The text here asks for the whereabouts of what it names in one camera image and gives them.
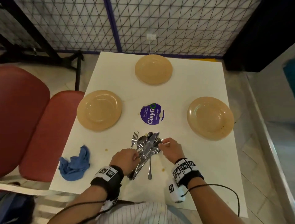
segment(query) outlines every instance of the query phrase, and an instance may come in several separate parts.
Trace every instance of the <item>striped shirt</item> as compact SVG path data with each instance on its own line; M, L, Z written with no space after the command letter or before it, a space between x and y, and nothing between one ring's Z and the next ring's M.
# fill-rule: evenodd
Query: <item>striped shirt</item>
M97 224L190 224L173 206L159 202L118 205L99 216Z

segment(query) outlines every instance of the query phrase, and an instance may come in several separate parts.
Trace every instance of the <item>hand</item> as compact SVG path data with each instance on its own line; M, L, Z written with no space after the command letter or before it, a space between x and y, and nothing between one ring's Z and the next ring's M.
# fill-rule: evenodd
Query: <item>hand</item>
M162 144L159 144L158 147L163 151L164 156L173 164L175 164L177 160L185 158L181 144L178 144L173 138L164 139Z
M110 165L120 167L126 176L139 164L140 158L136 158L137 156L138 152L135 149L122 149L112 157Z

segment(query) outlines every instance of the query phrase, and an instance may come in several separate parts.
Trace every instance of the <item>plate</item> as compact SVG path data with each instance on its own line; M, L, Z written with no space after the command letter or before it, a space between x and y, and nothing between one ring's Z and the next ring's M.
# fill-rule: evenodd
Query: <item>plate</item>
M156 54L143 56L135 65L137 78L150 85L158 85L167 82L172 75L170 61Z
M80 124L96 132L113 126L121 113L121 99L108 90L98 90L88 94L77 108L77 118Z
M234 127L234 116L228 106L214 97L195 99L187 110L191 129L210 140L228 136Z

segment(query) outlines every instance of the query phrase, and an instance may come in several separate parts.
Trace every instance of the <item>person's left hand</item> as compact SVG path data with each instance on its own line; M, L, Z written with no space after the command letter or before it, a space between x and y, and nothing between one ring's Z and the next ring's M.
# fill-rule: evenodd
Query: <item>person's left hand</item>
M112 157L110 165L120 167L124 176L126 176L139 164L140 158L136 159L137 156L138 152L135 149L122 149Z

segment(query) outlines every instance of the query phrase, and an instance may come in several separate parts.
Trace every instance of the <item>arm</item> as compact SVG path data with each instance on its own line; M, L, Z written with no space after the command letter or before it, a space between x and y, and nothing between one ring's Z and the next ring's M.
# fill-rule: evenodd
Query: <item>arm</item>
M175 164L179 159L185 158L181 145L172 138L167 138L159 144L164 156ZM206 184L200 178L195 177L189 181L188 189ZM190 191L197 211L204 224L243 224L243 221L227 206L227 204L212 190L210 186L195 188Z
M124 176L131 173L133 169L139 164L140 159L136 158L138 153L135 149L122 149L117 152L110 162L110 165L118 166L122 169ZM105 201L107 198L107 192L103 187L90 186L82 194L80 194L75 200L67 205L67 207L82 203L82 202L95 202ZM96 215L103 203L95 204L81 204L69 208L54 216L48 224L76 224L80 221Z

